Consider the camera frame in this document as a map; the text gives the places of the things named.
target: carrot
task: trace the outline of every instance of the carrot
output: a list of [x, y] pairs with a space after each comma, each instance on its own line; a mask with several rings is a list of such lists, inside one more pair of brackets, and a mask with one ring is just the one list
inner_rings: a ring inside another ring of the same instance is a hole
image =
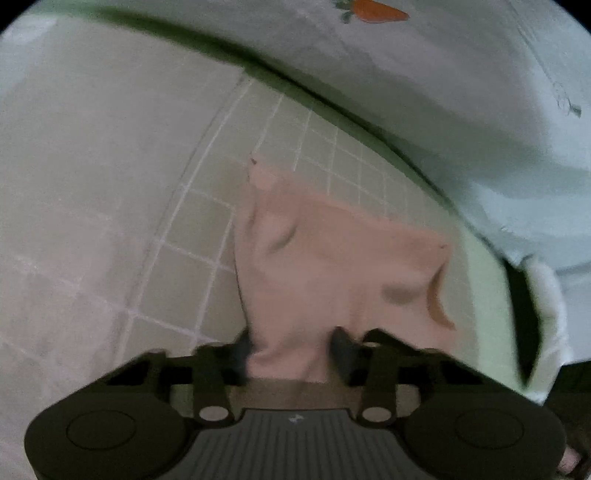
[[353, 0], [353, 13], [366, 23], [398, 22], [408, 20], [408, 13], [374, 2], [374, 0]]

